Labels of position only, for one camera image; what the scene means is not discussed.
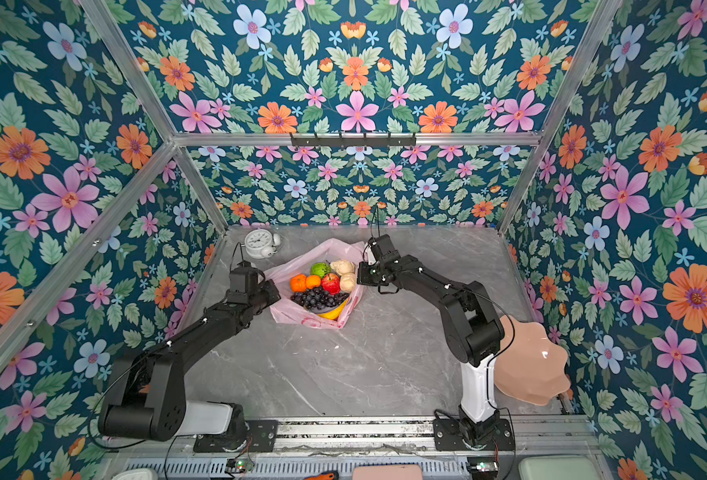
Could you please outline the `pink plastic bag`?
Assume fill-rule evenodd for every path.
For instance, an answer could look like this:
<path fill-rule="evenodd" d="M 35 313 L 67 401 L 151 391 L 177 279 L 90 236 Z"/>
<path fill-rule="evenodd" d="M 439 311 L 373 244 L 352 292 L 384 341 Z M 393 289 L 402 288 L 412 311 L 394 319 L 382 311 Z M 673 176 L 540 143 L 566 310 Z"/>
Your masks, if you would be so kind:
<path fill-rule="evenodd" d="M 275 322 L 315 329 L 342 329 L 363 299 L 357 266 L 363 243 L 331 239 L 268 270 L 281 299 L 270 307 Z"/>

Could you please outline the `pink wavy bowl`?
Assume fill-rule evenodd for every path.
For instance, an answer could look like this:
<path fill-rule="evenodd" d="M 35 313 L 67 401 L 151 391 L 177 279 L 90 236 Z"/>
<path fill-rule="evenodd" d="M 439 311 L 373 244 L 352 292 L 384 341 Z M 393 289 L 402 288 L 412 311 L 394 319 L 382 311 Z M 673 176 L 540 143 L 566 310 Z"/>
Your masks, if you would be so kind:
<path fill-rule="evenodd" d="M 493 382 L 501 393 L 537 406 L 546 406 L 568 392 L 571 381 L 565 372 L 567 351 L 547 338 L 537 322 L 519 322 L 504 315 L 503 353 L 495 360 Z"/>

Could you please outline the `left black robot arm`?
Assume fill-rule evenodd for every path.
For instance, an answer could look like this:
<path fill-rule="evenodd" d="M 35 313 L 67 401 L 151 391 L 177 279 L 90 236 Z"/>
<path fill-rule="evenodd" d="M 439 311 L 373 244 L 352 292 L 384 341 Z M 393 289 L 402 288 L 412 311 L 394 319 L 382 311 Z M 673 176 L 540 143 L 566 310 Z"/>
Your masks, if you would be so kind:
<path fill-rule="evenodd" d="M 167 441 L 184 433 L 194 406 L 187 400 L 185 376 L 205 355 L 250 327 L 281 294 L 262 270 L 243 261 L 230 272 L 223 300 L 172 338 L 117 360 L 103 398 L 98 431 L 111 437 Z"/>

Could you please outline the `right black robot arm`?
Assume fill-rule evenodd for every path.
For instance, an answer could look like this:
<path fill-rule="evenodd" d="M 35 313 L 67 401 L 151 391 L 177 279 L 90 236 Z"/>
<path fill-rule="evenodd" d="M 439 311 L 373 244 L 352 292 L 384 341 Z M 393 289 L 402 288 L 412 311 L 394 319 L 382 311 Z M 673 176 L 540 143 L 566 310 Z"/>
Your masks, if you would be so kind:
<path fill-rule="evenodd" d="M 427 268 L 413 255 L 397 251 L 387 235 L 367 240 L 357 283 L 385 294 L 411 292 L 439 311 L 445 343 L 461 363 L 463 396 L 459 404 L 459 435 L 478 448 L 493 438 L 499 424 L 495 405 L 495 362 L 505 329 L 483 284 L 453 281 Z"/>

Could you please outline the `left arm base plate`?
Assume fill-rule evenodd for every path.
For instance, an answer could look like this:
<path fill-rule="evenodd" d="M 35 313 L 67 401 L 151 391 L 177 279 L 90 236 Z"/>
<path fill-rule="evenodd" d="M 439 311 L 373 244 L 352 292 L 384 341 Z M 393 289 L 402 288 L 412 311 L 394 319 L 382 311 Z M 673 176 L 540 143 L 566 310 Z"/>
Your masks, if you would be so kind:
<path fill-rule="evenodd" d="M 195 453 L 270 453 L 278 438 L 276 420 L 238 420 L 225 433 L 198 436 Z"/>

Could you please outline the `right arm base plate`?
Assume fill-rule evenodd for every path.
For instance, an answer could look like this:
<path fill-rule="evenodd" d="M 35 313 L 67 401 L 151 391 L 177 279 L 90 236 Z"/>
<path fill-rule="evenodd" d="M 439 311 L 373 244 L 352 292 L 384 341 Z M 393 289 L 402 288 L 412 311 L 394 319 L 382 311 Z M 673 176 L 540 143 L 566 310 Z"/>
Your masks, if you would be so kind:
<path fill-rule="evenodd" d="M 433 442 L 437 451 L 515 451 L 515 433 L 511 422 L 499 419 L 493 422 L 487 434 L 481 440 L 469 442 L 463 433 L 459 421 L 449 418 L 435 418 L 433 422 Z"/>

